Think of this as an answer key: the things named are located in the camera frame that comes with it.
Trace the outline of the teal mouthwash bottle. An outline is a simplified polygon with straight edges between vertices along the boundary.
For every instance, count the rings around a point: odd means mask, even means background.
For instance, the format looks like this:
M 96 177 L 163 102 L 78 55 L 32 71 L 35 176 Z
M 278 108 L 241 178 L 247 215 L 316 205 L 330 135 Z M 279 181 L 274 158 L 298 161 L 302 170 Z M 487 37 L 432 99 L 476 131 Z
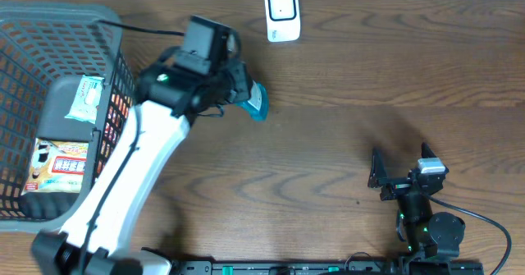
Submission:
M 236 104 L 243 108 L 255 121 L 265 121 L 269 111 L 269 99 L 266 88 L 260 83 L 253 83 L 250 99 Z

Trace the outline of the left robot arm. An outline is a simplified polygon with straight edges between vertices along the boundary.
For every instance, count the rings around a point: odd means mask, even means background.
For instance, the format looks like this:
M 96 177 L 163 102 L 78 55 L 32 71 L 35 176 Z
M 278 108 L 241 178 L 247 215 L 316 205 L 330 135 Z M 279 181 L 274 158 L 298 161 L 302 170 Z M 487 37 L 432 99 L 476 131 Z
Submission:
M 31 252 L 44 274 L 168 274 L 172 261 L 129 250 L 135 224 L 169 157 L 209 108 L 262 95 L 239 53 L 173 47 L 139 74 L 137 104 L 93 189 L 57 232 Z

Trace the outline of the light green wipes packet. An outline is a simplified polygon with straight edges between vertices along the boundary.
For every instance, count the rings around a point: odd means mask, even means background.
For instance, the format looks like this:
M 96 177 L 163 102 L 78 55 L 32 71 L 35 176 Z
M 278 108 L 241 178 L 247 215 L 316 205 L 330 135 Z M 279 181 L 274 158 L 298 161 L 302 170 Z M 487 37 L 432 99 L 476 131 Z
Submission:
M 95 124 L 103 92 L 103 82 L 104 78 L 100 76 L 82 76 L 65 119 Z

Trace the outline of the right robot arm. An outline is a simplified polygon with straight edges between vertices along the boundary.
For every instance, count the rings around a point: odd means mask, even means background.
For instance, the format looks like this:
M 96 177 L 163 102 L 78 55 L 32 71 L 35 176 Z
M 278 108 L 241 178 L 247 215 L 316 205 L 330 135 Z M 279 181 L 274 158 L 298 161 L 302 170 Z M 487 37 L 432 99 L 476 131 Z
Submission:
M 421 158 L 406 177 L 389 177 L 379 149 L 372 150 L 367 186 L 381 190 L 382 201 L 398 204 L 396 231 L 409 252 L 390 267 L 398 274 L 451 274 L 451 261 L 459 256 L 465 223 L 452 213 L 432 211 L 430 198 L 443 189 L 449 169 L 421 145 Z

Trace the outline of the yellow snack bag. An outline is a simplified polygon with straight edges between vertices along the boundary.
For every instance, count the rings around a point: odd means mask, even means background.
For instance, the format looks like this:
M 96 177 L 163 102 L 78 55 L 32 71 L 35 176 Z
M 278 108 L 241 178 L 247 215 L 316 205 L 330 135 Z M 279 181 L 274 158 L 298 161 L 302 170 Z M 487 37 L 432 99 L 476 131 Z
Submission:
M 77 141 L 35 140 L 29 175 L 22 195 L 80 192 L 89 144 Z

